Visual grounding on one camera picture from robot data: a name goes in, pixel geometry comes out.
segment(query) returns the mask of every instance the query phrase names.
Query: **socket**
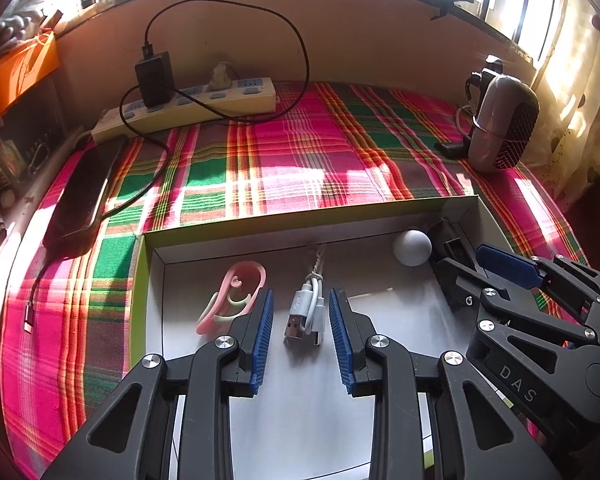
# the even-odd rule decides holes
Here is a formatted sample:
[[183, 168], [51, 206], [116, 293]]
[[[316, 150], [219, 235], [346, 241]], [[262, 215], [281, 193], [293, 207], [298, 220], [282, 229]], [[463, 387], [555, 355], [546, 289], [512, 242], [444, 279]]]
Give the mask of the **socket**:
[[[276, 90], [268, 77], [232, 81], [231, 88], [226, 90], [209, 91], [208, 85], [204, 85], [185, 88], [183, 92], [231, 117], [276, 111]], [[142, 101], [129, 103], [124, 105], [123, 113], [131, 126], [147, 134], [218, 118], [179, 94], [168, 103], [151, 108], [146, 108]], [[135, 135], [120, 119], [118, 108], [106, 112], [91, 131], [96, 144], [117, 136]]]

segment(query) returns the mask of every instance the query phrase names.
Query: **usb cable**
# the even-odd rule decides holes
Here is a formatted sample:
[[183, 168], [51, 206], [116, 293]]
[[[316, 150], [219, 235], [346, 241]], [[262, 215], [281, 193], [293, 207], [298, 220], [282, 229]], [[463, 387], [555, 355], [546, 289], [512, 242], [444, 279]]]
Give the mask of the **usb cable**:
[[324, 247], [315, 253], [315, 265], [306, 276], [300, 290], [296, 291], [289, 308], [289, 320], [285, 336], [303, 338], [312, 335], [314, 344], [322, 342], [324, 333], [325, 306], [322, 296], [322, 268], [324, 267]]

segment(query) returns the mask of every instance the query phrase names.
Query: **white ball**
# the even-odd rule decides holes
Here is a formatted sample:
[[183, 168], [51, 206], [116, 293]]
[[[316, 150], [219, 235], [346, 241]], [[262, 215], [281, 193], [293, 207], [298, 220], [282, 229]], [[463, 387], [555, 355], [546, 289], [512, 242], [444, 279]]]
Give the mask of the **white ball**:
[[431, 240], [422, 231], [405, 231], [394, 241], [394, 255], [403, 265], [422, 265], [431, 256]]

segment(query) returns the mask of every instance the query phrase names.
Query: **heater grille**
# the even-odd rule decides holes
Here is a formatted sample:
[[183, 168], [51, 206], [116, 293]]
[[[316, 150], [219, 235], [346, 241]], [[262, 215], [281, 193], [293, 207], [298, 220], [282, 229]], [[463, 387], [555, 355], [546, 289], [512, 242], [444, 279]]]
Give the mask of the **heater grille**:
[[493, 162], [493, 167], [496, 170], [513, 168], [518, 163], [525, 151], [526, 144], [529, 142], [537, 118], [537, 105], [520, 103], [516, 106], [516, 109], [513, 110], [505, 140]]

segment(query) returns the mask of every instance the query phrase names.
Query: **space heater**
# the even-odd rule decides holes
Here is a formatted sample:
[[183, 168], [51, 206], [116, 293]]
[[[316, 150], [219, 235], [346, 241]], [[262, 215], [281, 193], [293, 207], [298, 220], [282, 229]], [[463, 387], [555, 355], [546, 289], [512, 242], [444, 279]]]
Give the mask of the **space heater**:
[[462, 142], [437, 143], [447, 158], [468, 158], [483, 173], [513, 168], [531, 138], [538, 118], [538, 98], [519, 79], [502, 73], [502, 61], [489, 56], [481, 73], [474, 72], [465, 83], [480, 90], [480, 99], [469, 134]]
[[477, 171], [513, 168], [520, 160], [538, 118], [536, 94], [514, 77], [498, 74], [474, 116], [469, 164]]

